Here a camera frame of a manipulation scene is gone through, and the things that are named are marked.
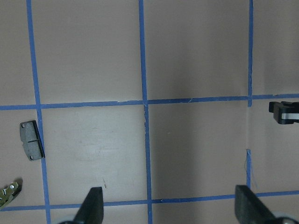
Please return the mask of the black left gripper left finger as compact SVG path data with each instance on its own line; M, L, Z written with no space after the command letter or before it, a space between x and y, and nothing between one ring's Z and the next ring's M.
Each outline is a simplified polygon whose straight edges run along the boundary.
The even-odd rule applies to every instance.
M85 200L76 213L75 224L101 224L104 218L104 203L102 187L93 187L89 190Z

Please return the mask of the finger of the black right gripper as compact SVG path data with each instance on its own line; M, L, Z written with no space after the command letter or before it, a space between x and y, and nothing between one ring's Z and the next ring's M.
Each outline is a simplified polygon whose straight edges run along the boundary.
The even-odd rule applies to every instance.
M269 102L269 112L278 124L294 124L299 122L298 102Z

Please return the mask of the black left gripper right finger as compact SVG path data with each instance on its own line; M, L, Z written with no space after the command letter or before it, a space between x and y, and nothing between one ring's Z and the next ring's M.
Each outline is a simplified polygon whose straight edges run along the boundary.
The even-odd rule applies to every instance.
M276 219L246 185L235 186L235 216L240 224L268 224Z

